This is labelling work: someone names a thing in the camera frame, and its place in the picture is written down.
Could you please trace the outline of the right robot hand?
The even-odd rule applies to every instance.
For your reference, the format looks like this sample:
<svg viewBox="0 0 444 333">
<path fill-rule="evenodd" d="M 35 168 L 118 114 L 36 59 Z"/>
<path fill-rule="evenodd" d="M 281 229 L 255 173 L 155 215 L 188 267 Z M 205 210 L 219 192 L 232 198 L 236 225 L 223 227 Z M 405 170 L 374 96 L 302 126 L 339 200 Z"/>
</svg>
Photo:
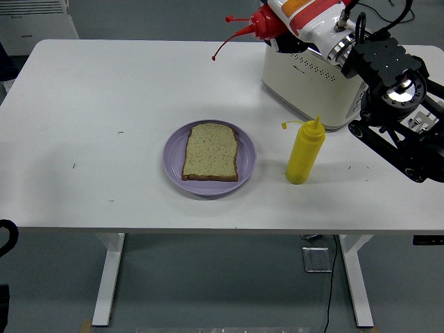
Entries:
<svg viewBox="0 0 444 333">
<path fill-rule="evenodd" d="M 349 1 L 268 1 L 268 6 L 299 40 L 313 44 L 331 63 L 351 40 Z"/>
</svg>

